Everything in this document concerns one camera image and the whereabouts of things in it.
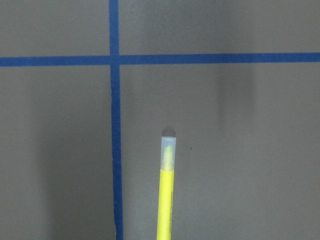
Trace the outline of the yellow marker pen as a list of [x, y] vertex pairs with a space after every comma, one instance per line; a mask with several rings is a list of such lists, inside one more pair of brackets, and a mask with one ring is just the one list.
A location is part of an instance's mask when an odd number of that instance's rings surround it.
[[159, 175], [159, 195], [157, 213], [157, 240], [170, 240], [172, 236], [172, 216], [174, 199], [176, 138], [161, 138], [161, 158]]

